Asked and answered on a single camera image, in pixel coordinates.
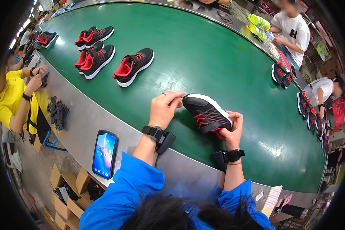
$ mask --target blue jacket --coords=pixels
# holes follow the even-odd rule
[[[113,180],[104,195],[94,201],[83,213],[79,222],[79,230],[90,229],[119,229],[133,214],[140,196],[155,194],[162,189],[165,180],[161,171],[149,164],[123,153],[121,167],[116,171]],[[243,182],[231,191],[222,191],[218,197],[222,209],[235,214],[240,193],[251,196],[251,180]],[[273,229],[268,218],[261,212],[254,211],[255,201],[252,201],[248,211],[264,229]],[[198,207],[194,212],[189,210],[190,218],[196,229],[212,229],[197,217]]]

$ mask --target black wrist strap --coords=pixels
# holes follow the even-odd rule
[[[36,68],[36,67],[32,67],[31,71],[29,72],[29,75],[30,75],[30,76],[34,76],[33,73],[32,73],[32,71],[33,71],[35,68]]]
[[[23,93],[22,97],[23,97],[24,99],[26,99],[27,101],[31,101],[31,97],[25,95],[24,93]]]
[[[226,152],[227,162],[234,162],[240,159],[241,156],[245,156],[244,150],[233,150]]]
[[[152,140],[158,143],[162,135],[164,134],[164,131],[158,126],[155,126],[154,128],[150,126],[144,126],[142,129],[142,133],[148,134]]]

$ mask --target green conveyor belt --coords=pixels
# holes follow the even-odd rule
[[[82,30],[115,28],[104,44],[115,56],[92,80],[79,75],[74,45]],[[244,115],[240,147],[244,176],[284,189],[316,193],[325,157],[320,142],[299,115],[294,84],[274,85],[270,57],[252,43],[204,17],[146,3],[110,3],[76,9],[40,25],[59,34],[45,58],[75,87],[138,130],[149,121],[150,101],[166,90],[206,94],[222,108]],[[154,61],[127,88],[112,78],[125,55],[154,50]],[[172,148],[216,167],[211,152],[224,148],[215,135],[202,135],[181,108],[168,127],[177,136]]]

